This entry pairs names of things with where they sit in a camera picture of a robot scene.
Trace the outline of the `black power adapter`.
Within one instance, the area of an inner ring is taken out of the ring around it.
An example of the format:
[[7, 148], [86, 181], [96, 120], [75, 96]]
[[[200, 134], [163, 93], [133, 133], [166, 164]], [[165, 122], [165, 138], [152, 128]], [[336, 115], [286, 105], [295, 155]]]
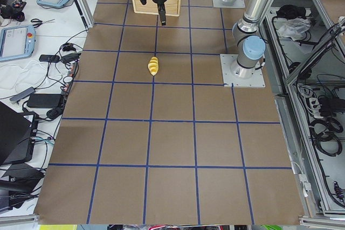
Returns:
[[27, 101], [27, 106], [30, 108], [55, 108], [59, 106], [61, 98], [61, 94], [32, 94]]

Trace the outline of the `toy bread loaf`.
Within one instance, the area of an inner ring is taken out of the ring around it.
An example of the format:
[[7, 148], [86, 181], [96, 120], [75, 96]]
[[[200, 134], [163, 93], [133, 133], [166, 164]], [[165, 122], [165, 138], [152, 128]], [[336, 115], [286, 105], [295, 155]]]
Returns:
[[148, 62], [148, 70], [152, 76], [155, 76], [158, 73], [159, 63], [158, 63], [157, 57], [150, 58], [150, 60]]

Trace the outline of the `blue teach pendant near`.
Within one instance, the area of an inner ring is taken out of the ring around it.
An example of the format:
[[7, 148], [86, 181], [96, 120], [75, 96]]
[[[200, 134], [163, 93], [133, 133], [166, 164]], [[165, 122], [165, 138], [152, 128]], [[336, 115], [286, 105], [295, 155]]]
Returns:
[[35, 49], [33, 25], [7, 27], [1, 30], [1, 62], [28, 58]]

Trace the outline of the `black scissors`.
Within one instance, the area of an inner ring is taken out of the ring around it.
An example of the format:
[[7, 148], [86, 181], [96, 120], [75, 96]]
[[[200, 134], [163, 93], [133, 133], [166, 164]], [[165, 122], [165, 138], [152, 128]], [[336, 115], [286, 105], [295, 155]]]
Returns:
[[38, 27], [42, 26], [43, 24], [54, 23], [55, 19], [41, 20], [38, 18], [34, 18], [34, 19], [30, 20], [30, 22], [32, 23], [32, 26], [34, 28], [38, 28]]

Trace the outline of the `black laptop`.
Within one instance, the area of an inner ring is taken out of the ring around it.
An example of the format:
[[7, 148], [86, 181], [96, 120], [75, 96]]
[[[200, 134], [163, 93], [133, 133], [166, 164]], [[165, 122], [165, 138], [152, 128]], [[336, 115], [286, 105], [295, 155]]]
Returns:
[[38, 114], [18, 113], [1, 103], [1, 165], [20, 164], [32, 159]]

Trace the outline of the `white crumpled cloth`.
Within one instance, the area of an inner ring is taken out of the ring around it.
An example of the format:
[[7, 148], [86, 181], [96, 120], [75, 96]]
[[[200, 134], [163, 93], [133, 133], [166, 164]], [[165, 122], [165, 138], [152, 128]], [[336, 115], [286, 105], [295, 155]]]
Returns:
[[277, 34], [279, 37], [302, 40], [310, 28], [310, 20], [295, 18], [283, 22], [282, 26], [277, 30]]

